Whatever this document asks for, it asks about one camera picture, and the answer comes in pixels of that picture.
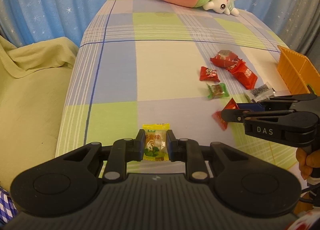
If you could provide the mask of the person's right hand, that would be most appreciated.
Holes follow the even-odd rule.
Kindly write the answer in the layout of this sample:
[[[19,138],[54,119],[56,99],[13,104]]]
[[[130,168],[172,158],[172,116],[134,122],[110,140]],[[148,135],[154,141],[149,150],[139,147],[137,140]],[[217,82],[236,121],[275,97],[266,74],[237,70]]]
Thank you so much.
[[[296,159],[299,163],[300,174],[306,180],[311,175],[313,168],[320,167],[320,150],[307,155],[303,149],[297,148]]]

